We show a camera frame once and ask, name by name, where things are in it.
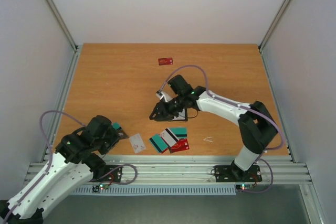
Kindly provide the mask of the black leather card holder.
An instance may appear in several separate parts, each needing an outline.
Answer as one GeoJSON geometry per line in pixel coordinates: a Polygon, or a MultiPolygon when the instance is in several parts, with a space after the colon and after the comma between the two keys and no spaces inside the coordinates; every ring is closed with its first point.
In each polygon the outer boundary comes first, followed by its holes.
{"type": "Polygon", "coordinates": [[[188,121],[187,110],[183,109],[181,112],[178,113],[177,116],[173,116],[170,121],[188,121]]]}

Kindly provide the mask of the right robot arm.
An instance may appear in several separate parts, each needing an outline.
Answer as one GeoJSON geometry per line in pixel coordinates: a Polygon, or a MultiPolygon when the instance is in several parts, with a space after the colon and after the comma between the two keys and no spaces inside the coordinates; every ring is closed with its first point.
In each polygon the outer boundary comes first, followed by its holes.
{"type": "Polygon", "coordinates": [[[250,174],[250,168],[261,157],[278,130],[269,111],[259,101],[253,104],[239,103],[208,91],[205,87],[192,88],[181,75],[174,76],[168,85],[175,93],[169,99],[163,91],[149,116],[157,122],[172,121],[187,109],[208,112],[220,116],[239,127],[243,147],[232,161],[229,174],[238,182],[250,174]]]}

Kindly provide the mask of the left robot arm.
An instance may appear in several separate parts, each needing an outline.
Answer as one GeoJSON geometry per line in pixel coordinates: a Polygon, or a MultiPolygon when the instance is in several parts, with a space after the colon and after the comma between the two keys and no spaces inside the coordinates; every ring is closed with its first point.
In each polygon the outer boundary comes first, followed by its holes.
{"type": "Polygon", "coordinates": [[[17,195],[1,201],[4,223],[43,223],[51,211],[79,186],[100,181],[108,167],[102,156],[121,139],[104,116],[65,135],[46,165],[17,195]]]}

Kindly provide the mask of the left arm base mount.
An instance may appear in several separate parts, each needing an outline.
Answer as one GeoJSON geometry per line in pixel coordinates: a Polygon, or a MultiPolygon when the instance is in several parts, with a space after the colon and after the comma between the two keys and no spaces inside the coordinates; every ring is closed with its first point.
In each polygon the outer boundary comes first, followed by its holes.
{"type": "Polygon", "coordinates": [[[122,166],[106,165],[103,168],[93,172],[93,178],[90,182],[113,182],[119,183],[121,181],[122,166]]]}

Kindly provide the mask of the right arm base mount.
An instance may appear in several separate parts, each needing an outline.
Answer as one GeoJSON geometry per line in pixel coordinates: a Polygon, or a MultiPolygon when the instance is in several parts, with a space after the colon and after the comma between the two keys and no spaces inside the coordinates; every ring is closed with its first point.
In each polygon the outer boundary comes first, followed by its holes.
{"type": "Polygon", "coordinates": [[[247,171],[233,168],[231,165],[216,165],[213,167],[211,174],[215,176],[216,182],[262,182],[261,171],[258,165],[252,165],[247,171]]]}

